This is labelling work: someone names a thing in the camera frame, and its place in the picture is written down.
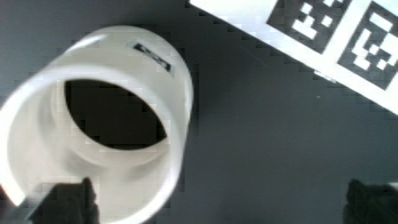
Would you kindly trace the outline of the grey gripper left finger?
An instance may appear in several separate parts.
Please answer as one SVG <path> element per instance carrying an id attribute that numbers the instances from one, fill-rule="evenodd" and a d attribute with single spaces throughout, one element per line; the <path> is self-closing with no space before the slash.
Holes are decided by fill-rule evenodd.
<path id="1" fill-rule="evenodd" d="M 21 204 L 1 193 L 1 224 L 99 224 L 99 208 L 90 179 L 56 183 L 40 198 Z"/>

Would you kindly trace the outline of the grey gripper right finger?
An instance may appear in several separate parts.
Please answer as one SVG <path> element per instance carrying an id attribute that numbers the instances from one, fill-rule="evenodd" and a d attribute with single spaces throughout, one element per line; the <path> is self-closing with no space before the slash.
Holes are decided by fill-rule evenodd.
<path id="1" fill-rule="evenodd" d="M 350 181 L 342 224 L 398 224 L 398 190 L 390 185 Z"/>

